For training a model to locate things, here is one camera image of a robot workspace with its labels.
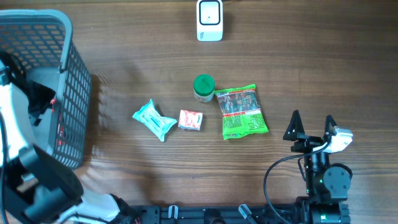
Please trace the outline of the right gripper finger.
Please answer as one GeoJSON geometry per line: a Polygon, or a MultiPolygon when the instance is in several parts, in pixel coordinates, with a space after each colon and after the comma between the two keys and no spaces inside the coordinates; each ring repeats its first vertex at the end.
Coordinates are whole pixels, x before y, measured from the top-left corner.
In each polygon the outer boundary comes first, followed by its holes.
{"type": "Polygon", "coordinates": [[[298,140],[305,135],[305,130],[302,124],[299,110],[292,113],[290,123],[283,135],[283,140],[298,140]]]}
{"type": "Polygon", "coordinates": [[[325,120],[325,130],[323,135],[323,140],[325,142],[329,142],[331,137],[335,135],[334,127],[336,126],[336,122],[333,119],[332,115],[328,115],[325,120]]]}

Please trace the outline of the green snack bag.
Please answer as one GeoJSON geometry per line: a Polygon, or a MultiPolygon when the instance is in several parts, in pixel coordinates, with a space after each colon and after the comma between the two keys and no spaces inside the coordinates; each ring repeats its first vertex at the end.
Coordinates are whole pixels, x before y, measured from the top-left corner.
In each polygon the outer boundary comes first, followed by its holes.
{"type": "Polygon", "coordinates": [[[223,139],[239,139],[250,134],[268,133],[256,96],[256,85],[216,90],[223,118],[223,139]]]}

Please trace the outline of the red small box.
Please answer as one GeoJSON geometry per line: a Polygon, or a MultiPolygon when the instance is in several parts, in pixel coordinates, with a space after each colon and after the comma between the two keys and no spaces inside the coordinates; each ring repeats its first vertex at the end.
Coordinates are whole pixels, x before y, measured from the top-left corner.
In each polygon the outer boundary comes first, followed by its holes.
{"type": "Polygon", "coordinates": [[[199,131],[203,121],[203,113],[181,110],[178,120],[178,127],[182,129],[192,129],[199,131]]]}

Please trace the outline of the teal wet wipes pack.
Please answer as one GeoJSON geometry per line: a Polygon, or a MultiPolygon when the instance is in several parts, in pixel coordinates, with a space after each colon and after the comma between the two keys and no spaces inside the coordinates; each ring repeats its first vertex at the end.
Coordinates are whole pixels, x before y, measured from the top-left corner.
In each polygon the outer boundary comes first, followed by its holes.
{"type": "Polygon", "coordinates": [[[161,116],[152,99],[135,112],[132,117],[149,128],[161,142],[165,141],[165,135],[177,123],[176,119],[161,116]]]}

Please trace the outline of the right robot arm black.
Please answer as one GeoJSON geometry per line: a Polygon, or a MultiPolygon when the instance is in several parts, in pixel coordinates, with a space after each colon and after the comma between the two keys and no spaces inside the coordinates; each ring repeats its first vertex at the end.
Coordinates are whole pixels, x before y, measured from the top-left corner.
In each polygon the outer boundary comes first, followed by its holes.
{"type": "Polygon", "coordinates": [[[328,115],[323,137],[306,135],[295,110],[283,139],[293,141],[291,151],[303,159],[299,170],[307,189],[307,196],[297,197],[289,210],[282,212],[283,216],[292,223],[349,223],[348,207],[342,202],[348,199],[353,173],[344,164],[332,164],[329,156],[352,143],[351,130],[339,127],[328,115]]]}

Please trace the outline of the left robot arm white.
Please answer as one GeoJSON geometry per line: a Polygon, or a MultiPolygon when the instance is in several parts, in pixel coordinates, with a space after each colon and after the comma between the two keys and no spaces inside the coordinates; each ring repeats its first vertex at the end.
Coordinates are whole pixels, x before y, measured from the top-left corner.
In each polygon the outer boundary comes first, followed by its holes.
{"type": "Polygon", "coordinates": [[[32,127],[54,96],[1,54],[1,213],[22,223],[137,223],[123,199],[85,190],[69,167],[40,148],[32,127]]]}

